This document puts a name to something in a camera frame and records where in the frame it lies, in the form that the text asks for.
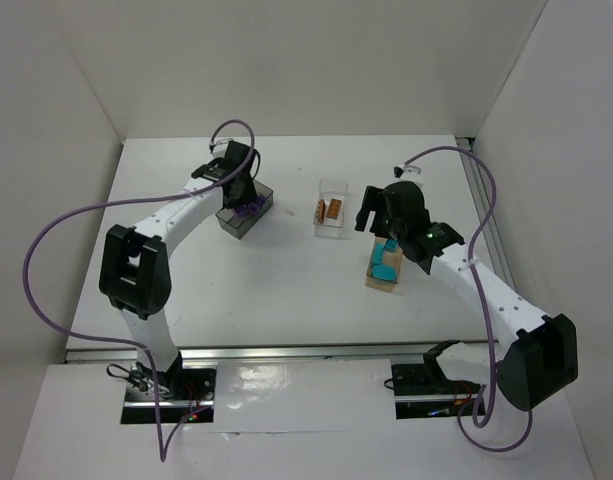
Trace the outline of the small orange lego brick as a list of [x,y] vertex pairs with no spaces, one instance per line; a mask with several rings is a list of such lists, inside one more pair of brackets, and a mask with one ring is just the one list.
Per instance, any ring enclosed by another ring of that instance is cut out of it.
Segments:
[[314,222],[318,225],[324,223],[326,218],[327,204],[324,199],[319,199],[315,209]]

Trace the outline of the small teal lego brick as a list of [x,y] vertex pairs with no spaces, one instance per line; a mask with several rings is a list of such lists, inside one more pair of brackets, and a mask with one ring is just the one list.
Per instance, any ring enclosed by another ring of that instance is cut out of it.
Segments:
[[385,249],[389,252],[394,252],[398,248],[396,240],[389,239],[385,242]]

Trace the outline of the amber plastic container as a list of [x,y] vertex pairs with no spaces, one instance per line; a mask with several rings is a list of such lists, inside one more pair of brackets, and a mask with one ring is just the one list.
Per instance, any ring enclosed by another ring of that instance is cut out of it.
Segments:
[[403,250],[397,241],[376,237],[367,264],[365,286],[392,293],[400,280]]

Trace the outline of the aluminium mounting rail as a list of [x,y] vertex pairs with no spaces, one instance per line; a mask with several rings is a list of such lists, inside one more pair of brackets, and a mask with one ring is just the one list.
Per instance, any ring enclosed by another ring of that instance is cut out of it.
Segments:
[[[421,356],[437,346],[439,341],[403,343],[355,343],[355,344],[314,344],[277,346],[223,346],[223,347],[180,347],[186,362],[215,363],[219,361],[298,361],[399,358]],[[68,349],[64,364],[90,364],[110,362],[131,362],[136,351],[125,348]]]

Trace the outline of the side aluminium rail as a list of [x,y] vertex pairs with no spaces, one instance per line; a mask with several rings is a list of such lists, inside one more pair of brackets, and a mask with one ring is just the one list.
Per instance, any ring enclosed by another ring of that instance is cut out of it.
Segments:
[[[479,220],[483,220],[490,208],[490,201],[492,199],[490,180],[484,169],[468,155],[461,154],[460,157],[477,216]],[[490,217],[478,237],[475,253],[497,276],[513,289],[516,288],[495,216]]]

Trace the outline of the clear plastic container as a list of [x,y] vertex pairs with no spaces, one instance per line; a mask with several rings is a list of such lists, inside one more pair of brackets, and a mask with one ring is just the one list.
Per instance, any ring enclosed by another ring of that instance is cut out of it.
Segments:
[[343,180],[322,178],[318,184],[318,197],[313,215],[314,235],[320,238],[344,238],[345,208],[348,183]]

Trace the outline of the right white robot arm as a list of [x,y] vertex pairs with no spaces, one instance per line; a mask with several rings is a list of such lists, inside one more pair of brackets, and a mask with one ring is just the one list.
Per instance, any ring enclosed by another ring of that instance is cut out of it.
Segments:
[[564,314],[550,316],[521,299],[469,254],[464,238],[455,229],[431,220],[415,183],[367,187],[355,228],[396,241],[408,260],[490,321],[501,359],[491,361],[488,349],[451,343],[436,353],[444,377],[495,383],[505,399],[521,411],[533,409],[577,379],[574,323]]

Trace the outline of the teal rounded lego brick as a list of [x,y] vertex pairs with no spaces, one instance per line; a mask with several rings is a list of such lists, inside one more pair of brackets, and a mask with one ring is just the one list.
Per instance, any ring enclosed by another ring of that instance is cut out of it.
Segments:
[[389,265],[376,265],[371,267],[370,277],[387,283],[395,283],[397,281],[397,270]]

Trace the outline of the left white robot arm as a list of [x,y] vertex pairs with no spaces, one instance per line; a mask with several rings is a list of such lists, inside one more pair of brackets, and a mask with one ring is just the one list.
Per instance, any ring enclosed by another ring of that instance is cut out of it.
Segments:
[[106,234],[99,289],[120,312],[131,339],[142,345],[137,370],[168,395],[181,388],[183,370],[165,315],[172,293],[170,257],[205,219],[257,201],[251,168],[259,162],[256,149],[230,140],[191,173],[179,199],[130,227],[117,224]]

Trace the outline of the smoky grey plastic container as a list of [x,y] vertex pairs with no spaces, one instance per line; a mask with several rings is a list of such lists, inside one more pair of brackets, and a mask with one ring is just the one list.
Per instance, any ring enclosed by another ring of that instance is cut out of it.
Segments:
[[257,198],[254,202],[235,209],[222,209],[216,214],[220,227],[241,240],[250,229],[272,208],[274,203],[274,190],[265,184],[253,181]]

